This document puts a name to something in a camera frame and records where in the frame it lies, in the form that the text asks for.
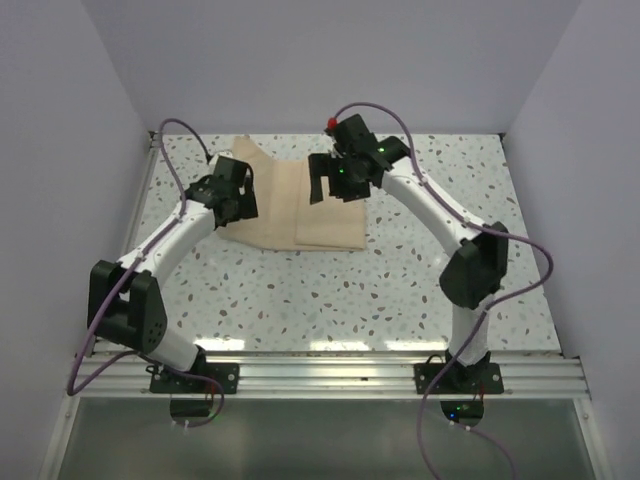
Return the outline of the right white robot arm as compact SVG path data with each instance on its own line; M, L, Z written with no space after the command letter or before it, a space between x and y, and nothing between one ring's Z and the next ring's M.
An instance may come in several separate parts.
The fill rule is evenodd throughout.
M464 393L479 386L490 366L488 310L507 272L506 227L462 216L459 204L420 168L411 137L379 139L360 115L332 117L325 132L331 151L308 157L310 204L325 196L363 200L381 189L429 230L448 258L438 283L452 305L451 338L443 364L418 365L418 391Z

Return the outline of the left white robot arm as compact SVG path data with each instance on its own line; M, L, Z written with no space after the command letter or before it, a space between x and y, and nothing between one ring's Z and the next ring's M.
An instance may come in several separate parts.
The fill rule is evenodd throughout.
M166 220L115 262L101 260L90 273L88 330L173 368L185 392L201 390L207 367L200 348L169 325L161 289L174 269L217 228L258 216L252 167L220 156L211 173L189 185Z

